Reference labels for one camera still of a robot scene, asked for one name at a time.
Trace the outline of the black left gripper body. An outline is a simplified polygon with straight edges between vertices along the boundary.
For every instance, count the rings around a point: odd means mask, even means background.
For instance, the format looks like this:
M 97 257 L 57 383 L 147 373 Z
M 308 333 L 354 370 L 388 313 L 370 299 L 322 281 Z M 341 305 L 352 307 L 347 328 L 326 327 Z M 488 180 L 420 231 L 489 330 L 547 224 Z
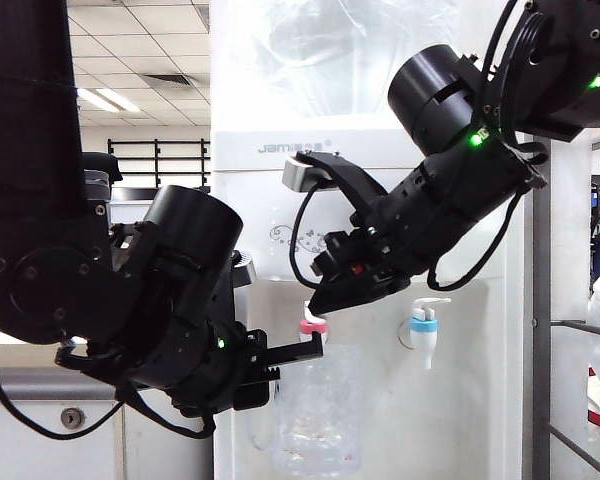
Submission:
M 267 335 L 261 329 L 246 333 L 237 354 L 237 387 L 232 394 L 236 411 L 259 408 L 269 401 L 270 370 L 266 362 Z

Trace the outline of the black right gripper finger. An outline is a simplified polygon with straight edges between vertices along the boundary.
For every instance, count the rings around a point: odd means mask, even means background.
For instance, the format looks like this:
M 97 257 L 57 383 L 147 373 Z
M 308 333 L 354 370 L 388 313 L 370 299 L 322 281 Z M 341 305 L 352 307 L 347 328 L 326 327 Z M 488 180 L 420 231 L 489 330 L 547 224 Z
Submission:
M 350 278 L 321 285 L 312 299 L 344 300 L 379 299 L 400 292 L 410 286 L 408 277 Z
M 312 299 L 309 302 L 309 310 L 314 315 L 322 315 L 327 314 L 347 308 L 357 307 L 365 304 L 372 303 L 377 300 L 381 300 L 383 298 L 374 299 L 355 299 L 355 300 L 344 300 L 343 298 L 338 298 L 337 300 L 326 300 L 326 299 Z

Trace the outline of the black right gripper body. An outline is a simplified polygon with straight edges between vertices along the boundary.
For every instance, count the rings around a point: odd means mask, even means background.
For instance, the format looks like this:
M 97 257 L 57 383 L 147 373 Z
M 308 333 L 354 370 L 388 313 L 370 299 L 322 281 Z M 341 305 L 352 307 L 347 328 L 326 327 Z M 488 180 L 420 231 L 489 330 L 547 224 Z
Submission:
M 319 280 L 310 281 L 309 287 L 317 290 L 329 282 L 364 277 L 408 277 L 411 284 L 403 252 L 410 234 L 411 227 L 400 223 L 386 229 L 369 226 L 326 233 L 324 249 L 310 264 Z

